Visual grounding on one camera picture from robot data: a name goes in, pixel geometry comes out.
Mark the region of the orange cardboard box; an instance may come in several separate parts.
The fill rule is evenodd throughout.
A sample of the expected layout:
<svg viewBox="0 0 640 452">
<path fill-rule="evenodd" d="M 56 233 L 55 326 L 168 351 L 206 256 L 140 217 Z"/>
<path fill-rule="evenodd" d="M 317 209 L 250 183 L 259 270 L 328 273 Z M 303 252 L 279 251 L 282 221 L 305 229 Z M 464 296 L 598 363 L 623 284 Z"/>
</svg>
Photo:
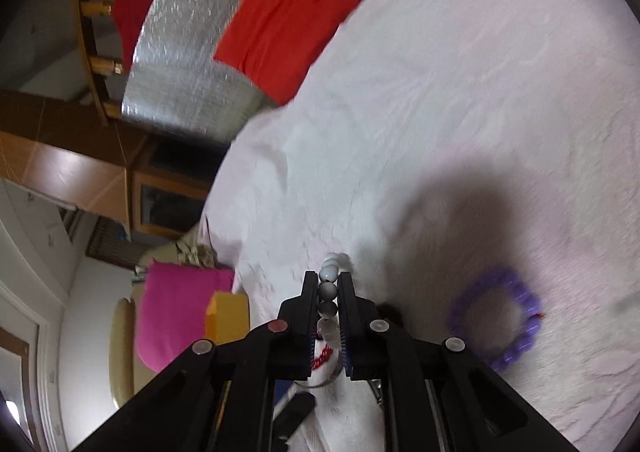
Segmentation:
<svg viewBox="0 0 640 452">
<path fill-rule="evenodd" d="M 205 311 L 204 336 L 216 345 L 237 342 L 250 332 L 250 305 L 244 294 L 215 291 Z"/>
</svg>

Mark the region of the patterned fabric piece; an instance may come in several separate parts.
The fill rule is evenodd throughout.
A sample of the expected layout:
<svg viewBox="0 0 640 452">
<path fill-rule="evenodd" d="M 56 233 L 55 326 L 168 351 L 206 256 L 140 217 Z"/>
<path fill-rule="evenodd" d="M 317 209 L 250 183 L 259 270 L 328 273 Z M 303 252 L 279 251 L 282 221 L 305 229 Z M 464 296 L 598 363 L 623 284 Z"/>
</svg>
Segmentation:
<svg viewBox="0 0 640 452">
<path fill-rule="evenodd" d="M 186 241 L 176 242 L 177 258 L 181 265 L 194 268 L 213 269 L 216 267 L 216 253 L 206 245 L 190 245 Z"/>
</svg>

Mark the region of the wooden railing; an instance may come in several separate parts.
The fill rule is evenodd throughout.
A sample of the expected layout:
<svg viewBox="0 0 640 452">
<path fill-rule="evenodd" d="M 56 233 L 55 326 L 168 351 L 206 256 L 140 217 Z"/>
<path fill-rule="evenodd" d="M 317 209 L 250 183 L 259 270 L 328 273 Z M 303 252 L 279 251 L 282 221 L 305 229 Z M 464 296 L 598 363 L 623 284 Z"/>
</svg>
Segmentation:
<svg viewBox="0 0 640 452">
<path fill-rule="evenodd" d="M 120 117 L 120 102 L 111 98 L 107 79 L 126 76 L 126 64 L 120 56 L 99 50 L 98 27 L 112 21 L 113 0 L 74 0 L 77 45 L 82 69 L 86 75 L 89 96 L 105 126 Z"/>
</svg>

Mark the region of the red pillow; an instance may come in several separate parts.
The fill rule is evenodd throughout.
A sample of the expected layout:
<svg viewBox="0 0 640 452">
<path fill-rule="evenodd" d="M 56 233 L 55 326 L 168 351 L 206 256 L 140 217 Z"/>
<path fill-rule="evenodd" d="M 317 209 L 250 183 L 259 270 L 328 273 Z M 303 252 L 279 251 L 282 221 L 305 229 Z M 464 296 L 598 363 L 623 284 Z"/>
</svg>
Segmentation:
<svg viewBox="0 0 640 452">
<path fill-rule="evenodd" d="M 213 60 L 288 104 L 311 65 L 361 0 L 241 0 Z"/>
</svg>

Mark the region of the beige leather sofa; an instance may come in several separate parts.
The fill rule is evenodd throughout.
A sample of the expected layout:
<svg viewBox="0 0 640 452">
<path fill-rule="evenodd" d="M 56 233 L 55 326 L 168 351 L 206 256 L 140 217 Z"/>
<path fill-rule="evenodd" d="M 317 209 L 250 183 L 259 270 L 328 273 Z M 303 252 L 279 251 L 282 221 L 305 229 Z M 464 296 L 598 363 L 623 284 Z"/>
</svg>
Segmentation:
<svg viewBox="0 0 640 452">
<path fill-rule="evenodd" d="M 136 346 L 134 346 L 138 308 L 144 294 L 145 276 L 149 266 L 154 261 L 180 264 L 176 248 L 176 242 L 179 241 L 186 241 L 190 245 L 209 246 L 201 244 L 198 240 L 196 225 L 176 241 L 148 250 L 134 266 L 131 294 L 126 298 L 120 298 L 116 303 L 111 327 L 110 351 L 108 351 L 108 376 L 110 376 L 111 395 L 116 409 L 120 409 L 155 376 L 155 373 L 139 360 Z"/>
</svg>

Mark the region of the silver foil insulation panel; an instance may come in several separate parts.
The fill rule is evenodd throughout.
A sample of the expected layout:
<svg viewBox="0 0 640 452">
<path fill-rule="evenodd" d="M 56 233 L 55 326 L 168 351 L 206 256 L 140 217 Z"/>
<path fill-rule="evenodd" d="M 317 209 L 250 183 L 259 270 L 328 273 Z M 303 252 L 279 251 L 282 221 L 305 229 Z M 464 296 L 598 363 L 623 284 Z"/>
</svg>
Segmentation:
<svg viewBox="0 0 640 452">
<path fill-rule="evenodd" d="M 122 120 L 155 132 L 228 144 L 272 100 L 213 59 L 240 0 L 153 0 L 128 74 Z"/>
</svg>

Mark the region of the magenta pillow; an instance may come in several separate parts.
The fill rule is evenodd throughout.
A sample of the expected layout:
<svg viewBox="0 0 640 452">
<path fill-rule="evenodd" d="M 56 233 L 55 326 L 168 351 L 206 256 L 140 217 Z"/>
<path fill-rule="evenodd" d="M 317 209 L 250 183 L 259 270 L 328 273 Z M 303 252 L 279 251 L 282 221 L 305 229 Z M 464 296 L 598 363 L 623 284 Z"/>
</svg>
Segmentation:
<svg viewBox="0 0 640 452">
<path fill-rule="evenodd" d="M 158 373 L 202 339 L 210 299 L 217 291 L 229 293 L 233 279 L 228 269 L 152 262 L 145 274 L 134 336 L 140 361 Z"/>
</svg>

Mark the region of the wooden cabinet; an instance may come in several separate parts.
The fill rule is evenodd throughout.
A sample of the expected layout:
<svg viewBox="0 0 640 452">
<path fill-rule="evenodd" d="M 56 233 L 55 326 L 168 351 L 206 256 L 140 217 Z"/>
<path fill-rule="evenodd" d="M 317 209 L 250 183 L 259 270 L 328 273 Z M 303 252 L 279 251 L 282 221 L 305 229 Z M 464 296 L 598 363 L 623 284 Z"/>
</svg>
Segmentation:
<svg viewBox="0 0 640 452">
<path fill-rule="evenodd" d="M 120 222 L 129 231 L 177 238 L 178 227 L 144 215 L 146 192 L 202 201 L 212 181 L 151 165 L 157 149 L 176 157 L 174 140 L 129 123 L 106 123 L 96 108 L 18 91 L 1 92 L 1 176 L 51 199 Z"/>
</svg>

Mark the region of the white textured bed blanket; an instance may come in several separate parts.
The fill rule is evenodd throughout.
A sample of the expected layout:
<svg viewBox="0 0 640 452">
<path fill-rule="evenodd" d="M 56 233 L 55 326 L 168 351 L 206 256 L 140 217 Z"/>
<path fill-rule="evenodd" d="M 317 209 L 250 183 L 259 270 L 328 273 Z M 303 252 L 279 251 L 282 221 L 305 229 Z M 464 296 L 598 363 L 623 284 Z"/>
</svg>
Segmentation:
<svg viewBox="0 0 640 452">
<path fill-rule="evenodd" d="M 252 321 L 344 253 L 444 339 L 485 271 L 544 322 L 506 380 L 583 451 L 639 412 L 639 24 L 624 0 L 363 0 L 292 102 L 250 120 L 200 238 Z"/>
</svg>

